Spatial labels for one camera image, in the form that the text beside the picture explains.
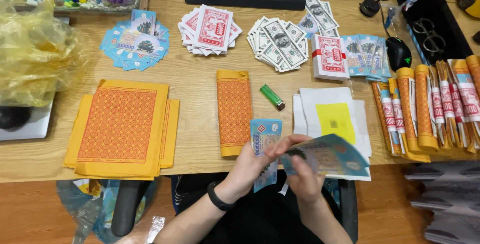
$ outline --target plastic bag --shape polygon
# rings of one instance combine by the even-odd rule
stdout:
[[[112,234],[111,220],[120,180],[75,179],[57,181],[57,194],[78,227],[72,244],[82,244],[90,233],[105,244],[120,239]],[[135,223],[152,203],[157,185],[152,181],[137,209]]]
[[[85,72],[89,51],[78,30],[53,17],[54,0],[27,13],[25,0],[0,0],[0,105],[43,107]]]

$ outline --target yellow square paper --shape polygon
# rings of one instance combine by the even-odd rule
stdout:
[[[350,144],[356,144],[355,131],[347,103],[317,104],[322,135],[336,134]]]

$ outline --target wooden floor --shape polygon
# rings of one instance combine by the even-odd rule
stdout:
[[[372,182],[357,182],[359,244],[426,244],[423,229],[430,212],[410,206],[409,198],[419,192],[417,184],[403,178],[402,165],[370,168]],[[175,216],[170,180],[162,178],[152,207],[132,233],[118,244],[144,244],[153,216],[167,222]],[[55,182],[0,184],[0,243],[67,244],[72,242],[75,222],[63,208]],[[101,243],[93,235],[86,244]]]

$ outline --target hand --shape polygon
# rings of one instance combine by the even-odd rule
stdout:
[[[265,150],[265,155],[270,158],[277,158],[294,144],[311,140],[306,135],[293,134],[282,138],[277,144]],[[312,168],[299,156],[292,157],[292,165],[298,175],[288,176],[288,185],[292,192],[297,195],[297,200],[313,204],[322,200],[321,189],[324,184],[325,175],[318,175]]]
[[[215,187],[217,196],[225,203],[232,204],[239,198],[247,195],[255,179],[257,179],[265,166],[277,159],[268,156],[255,156],[251,145],[250,140],[243,145],[232,170],[228,173],[225,180]]]

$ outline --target black wristband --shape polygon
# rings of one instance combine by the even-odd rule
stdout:
[[[220,200],[220,198],[215,194],[215,191],[213,190],[213,188],[217,186],[219,183],[220,181],[217,181],[217,182],[214,181],[208,185],[208,188],[207,188],[208,197],[210,198],[212,203],[219,208],[219,210],[222,210],[225,212],[230,211],[235,207],[235,205],[237,205],[237,203],[235,202],[233,204],[227,204],[222,200]]]

